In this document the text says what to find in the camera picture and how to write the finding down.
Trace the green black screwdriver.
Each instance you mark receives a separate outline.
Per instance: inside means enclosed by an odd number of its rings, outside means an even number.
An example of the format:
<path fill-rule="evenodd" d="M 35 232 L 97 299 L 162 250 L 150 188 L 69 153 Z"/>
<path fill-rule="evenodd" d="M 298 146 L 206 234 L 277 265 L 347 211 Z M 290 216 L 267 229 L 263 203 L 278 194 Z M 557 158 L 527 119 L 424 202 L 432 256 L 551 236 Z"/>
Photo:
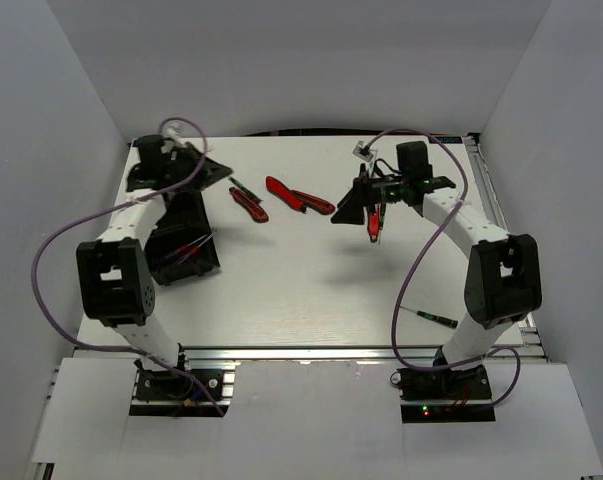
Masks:
<path fill-rule="evenodd" d="M 254 203 L 260 204 L 262 202 L 261 198 L 259 198 L 255 193 L 253 193 L 250 189 L 243 185 L 239 180 L 235 179 L 233 176 L 230 176 L 228 179 L 236 188 L 241 190 Z"/>
<path fill-rule="evenodd" d="M 430 322 L 433 322 L 435 324 L 441 325 L 443 327 L 449 328 L 449 329 L 456 329 L 459 322 L 457 320 L 453 320 L 444 316 L 440 316 L 440 315 L 436 315 L 436 314 L 432 314 L 429 312 L 425 312 L 422 310 L 415 310 L 415 309 L 411 309 L 405 306 L 402 306 L 403 310 L 409 311 L 411 313 L 414 313 L 415 315 L 417 315 L 420 318 L 426 319 Z"/>
<path fill-rule="evenodd" d="M 377 241 L 378 243 L 381 243 L 381 236 L 382 236 L 382 232 L 383 232 L 383 228 L 384 228 L 384 223 L 385 223 L 385 214 L 386 214 L 386 210 L 387 210 L 387 205 L 385 203 L 381 204 L 378 207 L 378 235 L 377 235 Z"/>

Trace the small blue handle screwdriver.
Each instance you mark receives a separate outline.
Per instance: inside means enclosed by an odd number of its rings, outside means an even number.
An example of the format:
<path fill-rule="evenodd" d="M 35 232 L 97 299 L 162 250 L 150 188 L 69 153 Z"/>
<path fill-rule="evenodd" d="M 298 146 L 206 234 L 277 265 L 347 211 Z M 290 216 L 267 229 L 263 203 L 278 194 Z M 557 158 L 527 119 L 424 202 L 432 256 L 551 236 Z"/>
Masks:
<path fill-rule="evenodd" d="M 203 240 L 196 243 L 193 247 L 189 248 L 177 261 L 176 265 L 181 265 L 185 263 L 189 258 L 197 254 L 201 248 L 206 245 L 213 238 L 212 234 L 206 236 Z"/>

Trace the green black screwdriver front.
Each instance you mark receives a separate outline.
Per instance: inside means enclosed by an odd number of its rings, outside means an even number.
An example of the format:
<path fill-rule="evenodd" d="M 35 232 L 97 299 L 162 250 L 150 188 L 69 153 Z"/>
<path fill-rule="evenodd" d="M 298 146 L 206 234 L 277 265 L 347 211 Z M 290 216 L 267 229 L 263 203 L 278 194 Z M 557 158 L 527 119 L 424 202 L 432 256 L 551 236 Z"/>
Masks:
<path fill-rule="evenodd" d="M 426 319 L 430 322 L 433 322 L 435 324 L 441 325 L 443 327 L 449 328 L 449 329 L 456 329 L 459 322 L 457 320 L 453 320 L 444 316 L 440 316 L 440 315 L 436 315 L 436 314 L 432 314 L 429 312 L 425 312 L 422 310 L 415 310 L 415 309 L 411 309 L 405 306 L 402 306 L 403 310 L 409 311 L 411 313 L 414 313 L 415 315 L 417 315 L 420 318 Z"/>

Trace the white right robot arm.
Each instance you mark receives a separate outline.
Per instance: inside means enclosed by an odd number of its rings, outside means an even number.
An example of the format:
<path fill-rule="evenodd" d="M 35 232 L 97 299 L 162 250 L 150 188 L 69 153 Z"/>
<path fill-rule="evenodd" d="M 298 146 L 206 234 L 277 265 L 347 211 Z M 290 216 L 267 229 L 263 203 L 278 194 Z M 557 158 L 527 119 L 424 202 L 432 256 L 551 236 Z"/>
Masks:
<path fill-rule="evenodd" d="M 434 390 L 453 399 L 465 391 L 470 370 L 490 355 L 491 347 L 511 326 L 542 303 L 538 246 L 528 234 L 514 235 L 466 201 L 468 185 L 437 176 L 423 141 L 396 147 L 398 168 L 382 175 L 363 147 L 352 186 L 337 205 L 334 224 L 361 225 L 373 208 L 404 203 L 435 225 L 468 261 L 463 298 L 466 313 L 431 366 Z"/>

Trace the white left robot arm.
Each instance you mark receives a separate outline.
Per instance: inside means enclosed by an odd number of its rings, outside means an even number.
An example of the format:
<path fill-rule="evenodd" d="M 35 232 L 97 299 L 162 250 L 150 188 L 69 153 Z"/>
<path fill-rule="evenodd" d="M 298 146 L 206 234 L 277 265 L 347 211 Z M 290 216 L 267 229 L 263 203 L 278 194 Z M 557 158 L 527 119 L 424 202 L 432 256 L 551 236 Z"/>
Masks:
<path fill-rule="evenodd" d="M 182 348 L 155 313 L 158 285 L 219 266 L 202 193 L 232 169 L 176 132 L 133 143 L 137 162 L 106 230 L 76 250 L 85 315 L 123 338 L 144 368 L 161 370 L 158 387 L 180 399 L 192 387 Z"/>

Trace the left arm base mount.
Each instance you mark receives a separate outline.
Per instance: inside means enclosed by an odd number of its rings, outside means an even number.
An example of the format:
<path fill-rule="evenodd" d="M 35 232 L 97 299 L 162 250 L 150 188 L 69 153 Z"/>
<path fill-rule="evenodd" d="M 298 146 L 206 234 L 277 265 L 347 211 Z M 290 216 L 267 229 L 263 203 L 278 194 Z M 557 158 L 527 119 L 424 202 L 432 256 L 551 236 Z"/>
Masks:
<path fill-rule="evenodd" d="M 224 415 L 233 396 L 234 366 L 202 364 L 189 371 L 217 404 L 194 382 L 170 372 L 137 371 L 129 407 L 133 417 L 194 418 Z"/>

